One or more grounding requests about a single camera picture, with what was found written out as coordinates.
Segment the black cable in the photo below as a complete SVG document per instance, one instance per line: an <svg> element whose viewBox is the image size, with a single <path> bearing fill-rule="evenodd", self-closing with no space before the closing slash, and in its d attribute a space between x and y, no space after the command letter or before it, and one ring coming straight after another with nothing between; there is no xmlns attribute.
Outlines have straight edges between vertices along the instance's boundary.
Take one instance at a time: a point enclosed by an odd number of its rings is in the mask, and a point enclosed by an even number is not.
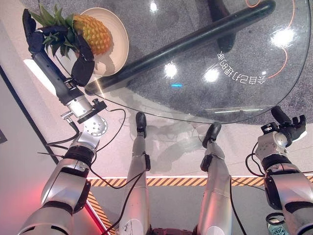
<svg viewBox="0 0 313 235"><path fill-rule="evenodd" d="M92 160L92 162L91 162L91 165L90 166L92 166L92 164L94 164L94 162L97 160L97 152L95 153L95 155L94 155L94 159Z"/></svg>
<svg viewBox="0 0 313 235"><path fill-rule="evenodd" d="M47 143L46 146L48 146L48 147L58 147L58 148L59 148L60 146L58 146L58 144L66 143L66 142L72 141L73 139L77 138L78 135L79 135L79 130L78 130L76 124L75 124L73 121L71 121L71 122L69 122L69 125L70 125L70 126L75 130L75 132L76 132L76 134L75 134L74 136L72 136L71 138L68 138L68 139L66 139L66 140L63 140L63 141L56 141L56 142Z"/></svg>
<svg viewBox="0 0 313 235"><path fill-rule="evenodd" d="M64 147L64 146L61 146L61 145L56 145L56 144L51 145L50 147L56 147L56 148L61 148L61 149L68 150L68 148L67 148L67 147Z"/></svg>
<svg viewBox="0 0 313 235"><path fill-rule="evenodd" d="M42 152L37 152L37 153L46 154L46 155L50 155L50 156L54 156L54 157L60 157L60 158L63 158L63 157L64 157L64 156L62 156L62 155L56 155L56 154L51 154L51 153L42 153Z"/></svg>
<svg viewBox="0 0 313 235"><path fill-rule="evenodd" d="M250 153L250 154L246 157L246 167L247 167L248 171L249 171L252 175L255 175L255 176L258 176L258 177L264 177L264 175L259 175L259 174L257 174L257 173L254 173L254 172L250 169L250 167L248 166L248 159L249 159L249 157L252 156L252 155L255 155L255 154L254 154L254 153L253 153L253 154Z"/></svg>
<svg viewBox="0 0 313 235"><path fill-rule="evenodd" d="M245 184L245 183L241 183L241 182L239 182L239 181L237 181L237 180L234 180L234 179L232 179L233 181L235 181L235 182L237 182L237 183L240 183L240 184L243 184L243 185L247 185L247 184ZM247 186L250 186L250 187L253 187L253 188L257 188L257 189L259 189L259 190L262 190L262 191L264 191L265 192L265 190L264 189L262 189L262 188L258 188L258 187L256 187L256 186L253 186L253 185L247 185Z"/></svg>
<svg viewBox="0 0 313 235"><path fill-rule="evenodd" d="M109 232L112 228L114 228L114 227L121 221L121 219L122 219L122 217L123 217L123 214L124 214L124 210L125 210L125 208L126 208L126 204L127 204L128 198L129 198L129 196L131 195L131 193L132 193L132 191L133 191L133 189L134 189L136 183L137 183L138 180L141 178L141 176L143 175L143 173L144 173L144 172L140 173L140 175L138 176L138 178L137 178L136 181L134 182L133 186L132 186L131 189L129 190L129 192L128 192L128 194L127 194L127 197L126 197L126 199L125 199L124 205L123 205L123 209L122 209L121 215L120 215L120 217L118 218L118 220L117 220L114 224L112 224L111 227L109 227L108 229L106 229L101 235L107 235L108 232Z"/></svg>
<svg viewBox="0 0 313 235"><path fill-rule="evenodd" d="M131 181L133 181L134 179L136 179L139 175L143 174L145 171L137 174L136 176L134 176L133 178L131 178L129 181L127 181L124 185L122 186L118 186L118 187L115 187L113 185L111 185L108 181L106 181L105 179L103 179L99 174L97 174L96 172L94 172L94 170L90 167L90 171L95 174L98 178L100 178L100 180L102 180L103 182L105 182L107 185L109 185L111 188L113 189L120 189L120 188L123 188L125 187L127 184L129 184Z"/></svg>
<svg viewBox="0 0 313 235"><path fill-rule="evenodd" d="M259 163L253 158L253 155L255 155L254 149L255 149L255 147L257 145L258 145L258 142L256 142L255 146L252 149L252 152L251 152L252 156L251 156L251 158L258 165L258 168L259 168L259 171L261 172L261 174L265 176L265 173L261 170L261 167L260 167Z"/></svg>
<svg viewBox="0 0 313 235"><path fill-rule="evenodd" d="M234 206L234 202L233 202L233 196L232 196L232 190L231 190L231 180L232 180L232 179L231 179L231 176L230 176L230 177L229 177L229 188L230 188L230 190L229 190L229 195L230 195L231 207L233 208L234 214L235 214L236 219L237 219L237 221L238 221L238 224L239 224L239 226L240 226L240 228L241 228L241 231L243 232L244 235L246 235L245 229L244 229L243 225L241 224L241 221L240 221L240 219L239 219L239 217L238 217L238 215L237 215L237 212L236 212L236 210L235 210L235 206Z"/></svg>
<svg viewBox="0 0 313 235"><path fill-rule="evenodd" d="M102 150L103 148L105 148L106 146L108 146L108 145L115 139L115 137L118 135L118 133L119 133L120 130L122 129L122 127L123 127L123 125L124 125L124 122L125 122L125 120L126 120L126 112L125 112L125 110L124 110L124 109L113 109L113 110L107 110L107 111L108 111L108 112L114 112L114 111L119 111L119 110L121 110L121 111L124 112L124 119L123 119L123 121L122 121L122 124L121 124L120 128L118 129L118 131L116 132L116 134L113 136L113 138L112 138L107 144L105 144L104 146L102 146L101 148L99 148L99 149L97 150L97 152L99 152L100 150Z"/></svg>

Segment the black table leg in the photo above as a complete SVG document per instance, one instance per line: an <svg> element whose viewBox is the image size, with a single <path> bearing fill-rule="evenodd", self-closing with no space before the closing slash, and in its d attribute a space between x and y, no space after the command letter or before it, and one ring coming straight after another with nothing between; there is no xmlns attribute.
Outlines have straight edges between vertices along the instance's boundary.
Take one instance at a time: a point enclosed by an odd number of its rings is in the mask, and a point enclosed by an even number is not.
<svg viewBox="0 0 313 235"><path fill-rule="evenodd" d="M152 69L165 61L168 61L178 53L187 51L198 44L207 42L208 40L234 34L270 15L274 11L275 6L276 4L274 0L265 0L254 8L246 8L215 21L204 28L124 66L124 68L112 76L101 77L97 82L91 82L85 88L86 93L96 93L99 89L107 92L114 89L114 87L111 87L112 85L122 81L127 82L128 80L133 79L131 78L133 75Z"/></svg>
<svg viewBox="0 0 313 235"><path fill-rule="evenodd" d="M230 15L223 0L207 0L211 13L212 21L218 21ZM231 33L217 39L219 49L223 52L229 52L235 44L236 34Z"/></svg>

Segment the pineapple leaf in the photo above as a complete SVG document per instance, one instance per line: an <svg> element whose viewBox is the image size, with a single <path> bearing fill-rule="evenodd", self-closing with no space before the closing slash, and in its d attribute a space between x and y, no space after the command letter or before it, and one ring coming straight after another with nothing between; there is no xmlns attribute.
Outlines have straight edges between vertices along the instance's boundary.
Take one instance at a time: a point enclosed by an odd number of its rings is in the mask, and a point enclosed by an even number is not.
<svg viewBox="0 0 313 235"><path fill-rule="evenodd" d="M70 43L75 42L75 35L70 28L67 29L67 39Z"/></svg>
<svg viewBox="0 0 313 235"><path fill-rule="evenodd" d="M47 26L46 21L39 15L29 12L31 17L34 18L38 23L40 23L43 27Z"/></svg>
<svg viewBox="0 0 313 235"><path fill-rule="evenodd" d="M52 50L52 55L53 57L55 56L55 53L57 52L57 50L60 48L61 43L57 43L51 46L51 50Z"/></svg>
<svg viewBox="0 0 313 235"><path fill-rule="evenodd" d="M51 34L51 38L53 38L55 41L59 41L59 38L57 37L58 33L56 34Z"/></svg>
<svg viewBox="0 0 313 235"><path fill-rule="evenodd" d="M65 45L61 45L60 53L61 53L62 56L65 56L65 49L66 49L66 46Z"/></svg>
<svg viewBox="0 0 313 235"><path fill-rule="evenodd" d="M64 25L64 26L67 25L65 19L62 17L62 8L60 8L60 9L54 14L54 16L55 16L55 19L60 22L60 25Z"/></svg>
<svg viewBox="0 0 313 235"><path fill-rule="evenodd" d="M57 14L58 12L58 7L57 7L57 4L54 5L54 14Z"/></svg>
<svg viewBox="0 0 313 235"><path fill-rule="evenodd" d="M43 41L43 44L49 45L52 41L54 40L53 37L46 37L45 40Z"/></svg>
<svg viewBox="0 0 313 235"><path fill-rule="evenodd" d="M73 45L67 40L66 37L65 37L65 42L63 44L68 47L73 47Z"/></svg>
<svg viewBox="0 0 313 235"><path fill-rule="evenodd" d="M49 25L54 25L56 22L53 16L50 15L49 12L47 12L47 10L44 8L42 4L39 4L39 7L40 7L40 15L42 16L42 18L45 19L45 21L49 23Z"/></svg>
<svg viewBox="0 0 313 235"><path fill-rule="evenodd" d="M66 46L66 47L65 47L64 54L65 54L65 56L66 56L68 59L70 59L69 56L68 56L68 51L69 51L69 47Z"/></svg>
<svg viewBox="0 0 313 235"><path fill-rule="evenodd" d="M74 14L69 15L69 16L65 19L66 23L68 24L68 26L69 26L70 28L73 28L73 19L74 19Z"/></svg>

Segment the orange cable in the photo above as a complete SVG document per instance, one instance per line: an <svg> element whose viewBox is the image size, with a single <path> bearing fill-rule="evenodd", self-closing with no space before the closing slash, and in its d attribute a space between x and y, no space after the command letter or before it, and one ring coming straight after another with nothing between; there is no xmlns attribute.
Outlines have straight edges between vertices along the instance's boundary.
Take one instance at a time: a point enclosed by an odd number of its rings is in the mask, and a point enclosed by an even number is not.
<svg viewBox="0 0 313 235"><path fill-rule="evenodd" d="M256 4L250 5L249 0L246 0L246 5L247 5L248 7L250 7L250 8L253 8L253 7L256 7L257 5L259 5L260 2L261 2L261 0L258 0L258 2L257 2Z"/></svg>
<svg viewBox="0 0 313 235"><path fill-rule="evenodd" d="M281 68L277 73L275 73L275 74L269 76L268 78L272 78L272 77L276 76L276 75L279 74L279 73L284 69L284 67L286 66L286 63L287 63L287 60L288 60L288 54L287 54L286 50L285 50L283 47L282 47L282 50L284 50L285 55L286 55L285 62L284 62L284 64L283 64L282 68Z"/></svg>
<svg viewBox="0 0 313 235"><path fill-rule="evenodd" d="M292 24L292 21L293 21L293 18L294 18L294 12L295 12L295 3L294 3L294 0L292 0L292 5L293 5L293 10L292 10L292 17L291 17L291 20L290 20L290 23L288 25L287 28L289 28Z"/></svg>

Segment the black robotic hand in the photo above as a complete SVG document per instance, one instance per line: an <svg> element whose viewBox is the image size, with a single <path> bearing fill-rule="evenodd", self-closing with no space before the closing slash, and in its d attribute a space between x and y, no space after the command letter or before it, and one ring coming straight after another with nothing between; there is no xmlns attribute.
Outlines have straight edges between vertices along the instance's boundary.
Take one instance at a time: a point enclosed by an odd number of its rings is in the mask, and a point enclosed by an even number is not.
<svg viewBox="0 0 313 235"><path fill-rule="evenodd" d="M272 131L277 131L284 134L288 141L286 147L290 146L292 141L298 139L301 134L305 132L306 118L304 115L300 116L300 121L297 117L293 117L291 121L279 106L273 107L271 109L271 113L275 120L279 123L279 126L277 126L275 122L271 122L262 126L261 129L264 134L270 133Z"/></svg>

